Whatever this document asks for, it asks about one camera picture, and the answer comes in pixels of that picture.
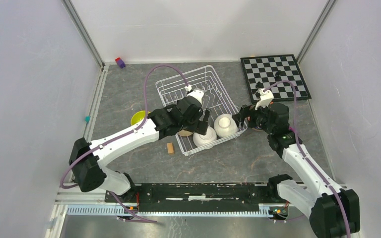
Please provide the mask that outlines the beige ceramic bowl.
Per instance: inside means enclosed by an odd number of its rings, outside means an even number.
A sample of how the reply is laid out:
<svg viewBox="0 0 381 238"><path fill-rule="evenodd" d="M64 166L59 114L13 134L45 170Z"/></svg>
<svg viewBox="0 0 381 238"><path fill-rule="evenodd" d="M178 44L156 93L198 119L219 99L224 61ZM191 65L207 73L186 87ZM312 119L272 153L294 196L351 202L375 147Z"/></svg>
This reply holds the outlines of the beige ceramic bowl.
<svg viewBox="0 0 381 238"><path fill-rule="evenodd" d="M191 136L193 135L193 132L190 132L190 131L187 131L187 130L181 130L177 133L178 136L183 136L183 137L187 137L187 136Z"/></svg>

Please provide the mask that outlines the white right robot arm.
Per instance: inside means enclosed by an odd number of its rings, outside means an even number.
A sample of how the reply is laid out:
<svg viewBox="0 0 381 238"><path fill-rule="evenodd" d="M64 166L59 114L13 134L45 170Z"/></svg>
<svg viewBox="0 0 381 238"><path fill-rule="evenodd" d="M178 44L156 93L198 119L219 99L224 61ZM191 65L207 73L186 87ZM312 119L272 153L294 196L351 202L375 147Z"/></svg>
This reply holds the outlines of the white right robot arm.
<svg viewBox="0 0 381 238"><path fill-rule="evenodd" d="M350 237L360 231L360 201L357 193L336 183L308 153L296 129L289 125L289 108L281 103L267 107L242 106L232 116L237 126L247 119L250 128L267 133L270 148L296 172L305 187L289 175L268 180L267 197L272 202L290 202L309 220L318 238Z"/></svg>

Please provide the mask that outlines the yellow bowl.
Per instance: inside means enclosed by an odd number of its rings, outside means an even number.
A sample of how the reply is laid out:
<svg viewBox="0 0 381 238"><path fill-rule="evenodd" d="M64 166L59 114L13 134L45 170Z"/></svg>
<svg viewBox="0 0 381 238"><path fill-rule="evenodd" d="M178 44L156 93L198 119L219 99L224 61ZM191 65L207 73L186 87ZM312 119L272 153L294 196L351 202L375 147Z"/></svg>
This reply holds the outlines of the yellow bowl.
<svg viewBox="0 0 381 238"><path fill-rule="evenodd" d="M136 112L132 116L132 118L130 119L130 125L136 126L136 127L138 127L140 125L144 125L145 122L147 121L147 117L148 117L149 113L150 112L145 111L145 110Z"/></svg>

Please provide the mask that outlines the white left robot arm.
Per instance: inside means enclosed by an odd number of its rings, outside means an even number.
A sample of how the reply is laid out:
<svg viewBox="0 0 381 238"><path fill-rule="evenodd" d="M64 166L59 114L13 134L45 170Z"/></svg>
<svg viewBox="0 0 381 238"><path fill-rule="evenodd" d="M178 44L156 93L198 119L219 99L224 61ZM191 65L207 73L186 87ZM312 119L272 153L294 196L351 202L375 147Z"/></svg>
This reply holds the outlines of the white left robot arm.
<svg viewBox="0 0 381 238"><path fill-rule="evenodd" d="M203 92L195 90L176 104L152 111L145 119L102 139L75 141L69 168L81 192L97 188L114 192L124 202L132 201L136 189L126 173L115 172L107 165L121 155L142 145L174 136L185 130L206 134L209 110L203 110Z"/></svg>

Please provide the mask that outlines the white ribbed bowl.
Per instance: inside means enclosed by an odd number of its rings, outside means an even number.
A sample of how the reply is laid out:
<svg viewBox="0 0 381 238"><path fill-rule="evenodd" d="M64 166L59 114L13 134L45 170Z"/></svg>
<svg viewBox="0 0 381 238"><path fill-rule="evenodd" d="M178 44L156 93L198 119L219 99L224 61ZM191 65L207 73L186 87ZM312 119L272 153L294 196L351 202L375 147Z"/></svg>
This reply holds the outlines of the white ribbed bowl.
<svg viewBox="0 0 381 238"><path fill-rule="evenodd" d="M231 114L222 114L214 121L214 130L220 138L233 135L239 131Z"/></svg>

